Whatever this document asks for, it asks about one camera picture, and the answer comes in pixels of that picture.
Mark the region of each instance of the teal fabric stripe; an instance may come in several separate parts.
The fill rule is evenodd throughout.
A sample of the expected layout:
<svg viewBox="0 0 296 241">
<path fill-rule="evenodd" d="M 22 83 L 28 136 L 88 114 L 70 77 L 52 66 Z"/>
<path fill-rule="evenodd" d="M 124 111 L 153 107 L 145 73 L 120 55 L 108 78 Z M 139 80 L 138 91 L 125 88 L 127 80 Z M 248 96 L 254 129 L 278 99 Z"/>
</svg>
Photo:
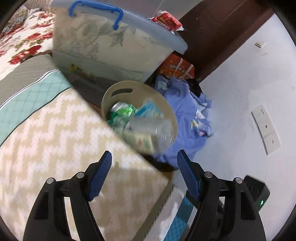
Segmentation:
<svg viewBox="0 0 296 241">
<path fill-rule="evenodd" d="M 179 241 L 187 227 L 193 204 L 184 196 L 179 210 L 165 236 L 164 241 Z"/>
<path fill-rule="evenodd" d="M 49 71 L 6 101 L 0 108 L 0 146 L 19 124 L 69 87 L 60 71 Z"/>
</svg>

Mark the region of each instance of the orange bag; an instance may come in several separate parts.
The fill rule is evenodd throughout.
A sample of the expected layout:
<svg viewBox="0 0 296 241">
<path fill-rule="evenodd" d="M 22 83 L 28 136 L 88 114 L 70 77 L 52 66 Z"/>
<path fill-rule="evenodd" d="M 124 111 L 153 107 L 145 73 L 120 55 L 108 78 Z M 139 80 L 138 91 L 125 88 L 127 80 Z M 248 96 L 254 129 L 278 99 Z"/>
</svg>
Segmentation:
<svg viewBox="0 0 296 241">
<path fill-rule="evenodd" d="M 164 74 L 167 77 L 175 77 L 176 79 L 194 79 L 194 66 L 186 60 L 171 54 L 159 66 L 156 73 Z"/>
</svg>

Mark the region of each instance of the storage box lid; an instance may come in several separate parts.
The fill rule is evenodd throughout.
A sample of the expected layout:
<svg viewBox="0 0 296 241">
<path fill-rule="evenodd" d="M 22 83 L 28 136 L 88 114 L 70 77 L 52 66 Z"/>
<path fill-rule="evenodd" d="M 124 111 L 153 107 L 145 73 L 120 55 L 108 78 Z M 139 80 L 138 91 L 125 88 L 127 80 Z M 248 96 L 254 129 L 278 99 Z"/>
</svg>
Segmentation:
<svg viewBox="0 0 296 241">
<path fill-rule="evenodd" d="M 71 7 L 75 2 L 77 2 L 77 6 L 75 7 L 74 12 L 80 11 L 82 13 L 99 15 L 114 21 L 116 21 L 119 17 L 118 12 L 114 11 L 113 13 L 111 13 L 109 11 L 99 10 L 99 9 L 95 9 L 95 8 L 83 5 L 84 2 L 88 2 L 92 4 L 100 3 L 102 5 L 107 5 L 99 1 L 53 0 L 53 2 L 51 3 L 51 7 L 65 7 L 69 9 L 69 7 Z M 122 9 L 122 12 L 123 12 L 123 16 L 120 21 L 125 22 L 128 25 L 131 25 L 135 28 L 138 28 L 150 34 L 153 38 L 160 41 L 165 46 L 168 46 L 173 50 L 179 52 L 180 54 L 184 54 L 184 52 L 187 50 L 188 48 L 187 43 L 177 33 L 173 34 L 170 31 L 158 25 L 157 23 L 147 18 L 141 17 L 137 14 L 134 14 L 132 12 L 126 11 L 124 9 Z"/>
</svg>

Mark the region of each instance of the bed sheet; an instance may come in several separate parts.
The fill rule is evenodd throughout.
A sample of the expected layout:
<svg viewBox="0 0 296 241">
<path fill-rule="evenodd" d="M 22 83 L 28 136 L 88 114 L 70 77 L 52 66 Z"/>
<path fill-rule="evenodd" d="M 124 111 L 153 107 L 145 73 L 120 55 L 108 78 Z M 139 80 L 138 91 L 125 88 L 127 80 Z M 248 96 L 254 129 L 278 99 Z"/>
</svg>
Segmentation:
<svg viewBox="0 0 296 241">
<path fill-rule="evenodd" d="M 26 60 L 0 81 L 0 215 L 18 240 L 47 178 L 69 179 L 106 150 L 112 166 L 90 203 L 105 240 L 182 240 L 197 209 L 116 136 L 50 55 Z M 79 240 L 69 199 L 65 206 Z"/>
<path fill-rule="evenodd" d="M 0 39 L 0 80 L 13 71 L 26 54 L 52 49 L 55 14 L 39 11 L 24 25 Z"/>
</svg>

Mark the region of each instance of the blue handle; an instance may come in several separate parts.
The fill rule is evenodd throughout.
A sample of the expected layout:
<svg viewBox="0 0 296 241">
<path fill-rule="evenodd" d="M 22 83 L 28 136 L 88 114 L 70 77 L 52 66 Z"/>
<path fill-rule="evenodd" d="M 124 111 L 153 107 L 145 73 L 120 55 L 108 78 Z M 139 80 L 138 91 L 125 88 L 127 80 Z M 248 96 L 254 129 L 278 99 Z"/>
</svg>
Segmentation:
<svg viewBox="0 0 296 241">
<path fill-rule="evenodd" d="M 86 5 L 88 7 L 92 7 L 92 8 L 103 10 L 103 11 L 111 11 L 111 13 L 118 12 L 119 16 L 116 19 L 116 21 L 114 23 L 114 26 L 113 26 L 113 29 L 115 31 L 118 29 L 119 21 L 123 17 L 122 9 L 120 9 L 118 7 L 115 7 L 115 6 L 112 6 L 112 5 L 109 5 L 109 4 L 106 4 L 106 3 L 102 3 L 102 2 L 96 2 L 96 1 L 90 1 L 90 0 L 84 0 L 84 1 L 78 0 L 78 1 L 76 1 L 74 3 L 72 3 L 72 5 L 69 7 L 69 16 L 70 17 L 76 16 L 76 14 L 73 11 L 74 11 L 74 8 L 76 7 L 77 4 L 81 4 L 82 6 Z"/>
</svg>

